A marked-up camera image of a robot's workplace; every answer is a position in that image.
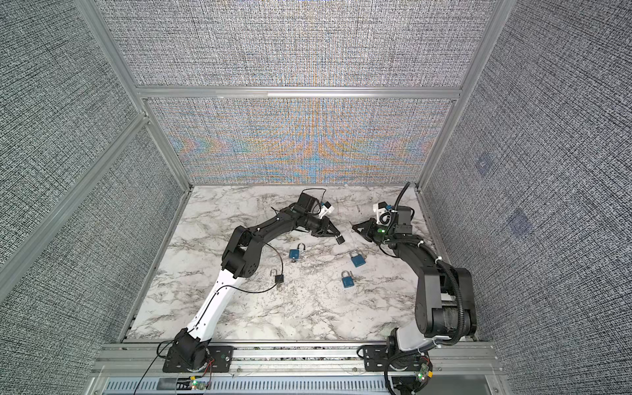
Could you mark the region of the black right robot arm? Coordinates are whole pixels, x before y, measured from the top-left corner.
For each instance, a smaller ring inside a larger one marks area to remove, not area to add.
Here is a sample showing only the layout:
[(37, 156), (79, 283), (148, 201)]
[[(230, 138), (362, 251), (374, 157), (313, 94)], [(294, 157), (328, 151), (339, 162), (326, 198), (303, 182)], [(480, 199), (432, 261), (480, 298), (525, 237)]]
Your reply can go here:
[(387, 247), (417, 276), (414, 319), (394, 330), (400, 352), (423, 347), (452, 346), (477, 331), (472, 275), (447, 263), (413, 233), (411, 207), (385, 206), (384, 212), (352, 230), (366, 241)]

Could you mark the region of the blue padlock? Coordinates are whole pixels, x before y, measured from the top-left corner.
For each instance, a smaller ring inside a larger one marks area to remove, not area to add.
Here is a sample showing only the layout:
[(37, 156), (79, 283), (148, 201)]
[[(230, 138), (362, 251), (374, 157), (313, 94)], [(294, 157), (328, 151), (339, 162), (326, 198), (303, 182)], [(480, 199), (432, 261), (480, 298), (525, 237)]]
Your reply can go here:
[(342, 285), (345, 289), (355, 286), (355, 280), (351, 271), (341, 272)]
[(299, 243), (295, 249), (291, 249), (289, 251), (289, 259), (293, 262), (298, 261), (301, 258), (301, 253), (306, 251), (306, 246), (304, 243)]
[(355, 268), (359, 268), (366, 264), (364, 256), (357, 251), (350, 252), (350, 259)]

